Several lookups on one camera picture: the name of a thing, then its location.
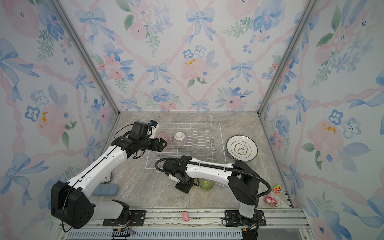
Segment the pink plastic cup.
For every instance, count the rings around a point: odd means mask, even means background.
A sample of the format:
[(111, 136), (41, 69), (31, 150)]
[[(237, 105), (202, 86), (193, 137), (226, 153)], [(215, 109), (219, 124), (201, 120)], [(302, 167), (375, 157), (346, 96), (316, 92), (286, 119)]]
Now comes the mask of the pink plastic cup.
[(167, 145), (170, 145), (170, 144), (171, 144), (171, 140), (170, 140), (168, 134), (165, 133), (165, 132), (160, 132), (160, 133), (158, 134), (158, 138), (159, 138), (159, 139), (164, 139), (165, 142), (167, 143)]

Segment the striped ceramic bowl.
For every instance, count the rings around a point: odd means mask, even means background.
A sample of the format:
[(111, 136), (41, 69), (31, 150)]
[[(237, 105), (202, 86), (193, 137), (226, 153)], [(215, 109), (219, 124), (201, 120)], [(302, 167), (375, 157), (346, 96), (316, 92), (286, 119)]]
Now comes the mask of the striped ceramic bowl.
[(183, 147), (188, 143), (188, 137), (184, 132), (176, 132), (174, 134), (172, 143), (176, 147)]

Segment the green plastic cup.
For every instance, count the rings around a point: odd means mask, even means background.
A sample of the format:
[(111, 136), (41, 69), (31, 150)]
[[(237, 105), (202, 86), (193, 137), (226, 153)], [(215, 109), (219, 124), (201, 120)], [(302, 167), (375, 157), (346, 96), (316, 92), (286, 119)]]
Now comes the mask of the green plastic cup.
[(207, 179), (199, 179), (199, 186), (204, 191), (211, 190), (215, 185), (215, 182)]

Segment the clear glass cup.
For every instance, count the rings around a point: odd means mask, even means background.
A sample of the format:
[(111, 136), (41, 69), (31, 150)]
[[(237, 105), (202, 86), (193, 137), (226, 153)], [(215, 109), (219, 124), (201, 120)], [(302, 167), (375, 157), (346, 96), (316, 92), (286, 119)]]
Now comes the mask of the clear glass cup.
[(228, 186), (226, 184), (223, 184), (221, 182), (215, 182), (215, 185), (218, 187), (218, 188), (221, 188), (221, 189), (224, 189), (224, 188), (227, 188)]

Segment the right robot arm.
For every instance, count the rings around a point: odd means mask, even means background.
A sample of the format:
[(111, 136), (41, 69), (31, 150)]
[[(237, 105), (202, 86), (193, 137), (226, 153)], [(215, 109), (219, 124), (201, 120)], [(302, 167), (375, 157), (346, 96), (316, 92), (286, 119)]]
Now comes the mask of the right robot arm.
[(252, 219), (258, 203), (260, 177), (246, 164), (214, 164), (190, 156), (182, 158), (162, 158), (156, 162), (156, 168), (173, 181), (175, 188), (188, 194), (195, 186), (196, 179), (206, 179), (228, 186), (240, 202), (239, 214)]

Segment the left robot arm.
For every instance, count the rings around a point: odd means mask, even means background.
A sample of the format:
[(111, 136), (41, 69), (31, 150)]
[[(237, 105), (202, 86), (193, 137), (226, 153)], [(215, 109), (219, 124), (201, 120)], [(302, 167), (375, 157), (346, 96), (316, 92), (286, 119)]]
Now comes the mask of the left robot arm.
[(89, 197), (101, 181), (130, 157), (138, 159), (139, 152), (162, 152), (164, 139), (156, 138), (159, 124), (134, 122), (131, 130), (117, 137), (110, 147), (90, 166), (67, 182), (58, 181), (51, 188), (51, 215), (72, 229), (80, 229), (88, 222), (110, 220), (126, 226), (132, 217), (130, 206), (122, 201), (94, 202)]

